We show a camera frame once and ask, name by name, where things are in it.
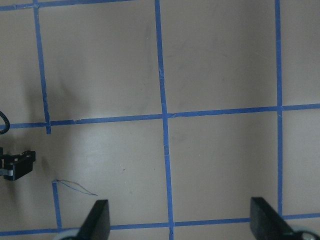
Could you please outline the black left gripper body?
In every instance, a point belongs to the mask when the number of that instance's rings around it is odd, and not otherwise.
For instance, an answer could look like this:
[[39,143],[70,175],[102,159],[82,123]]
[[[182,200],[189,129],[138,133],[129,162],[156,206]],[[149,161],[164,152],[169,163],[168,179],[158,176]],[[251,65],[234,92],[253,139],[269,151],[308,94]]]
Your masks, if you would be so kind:
[[36,152],[27,150],[20,154],[4,154],[0,148],[0,175],[8,181],[16,181],[33,171]]

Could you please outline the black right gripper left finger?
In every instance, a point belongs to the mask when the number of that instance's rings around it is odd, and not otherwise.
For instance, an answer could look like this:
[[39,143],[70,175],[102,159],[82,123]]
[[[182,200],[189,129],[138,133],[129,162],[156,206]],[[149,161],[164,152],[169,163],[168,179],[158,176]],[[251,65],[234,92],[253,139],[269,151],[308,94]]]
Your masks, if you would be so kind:
[[111,231],[109,201],[97,200],[82,224],[78,240],[107,240]]

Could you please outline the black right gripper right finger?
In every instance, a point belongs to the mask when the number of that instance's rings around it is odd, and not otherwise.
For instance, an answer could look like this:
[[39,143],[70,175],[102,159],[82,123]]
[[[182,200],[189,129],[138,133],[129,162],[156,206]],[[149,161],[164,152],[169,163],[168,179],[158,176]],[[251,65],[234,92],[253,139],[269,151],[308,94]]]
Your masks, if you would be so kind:
[[263,197],[250,199],[250,230],[256,240],[294,240],[294,230]]

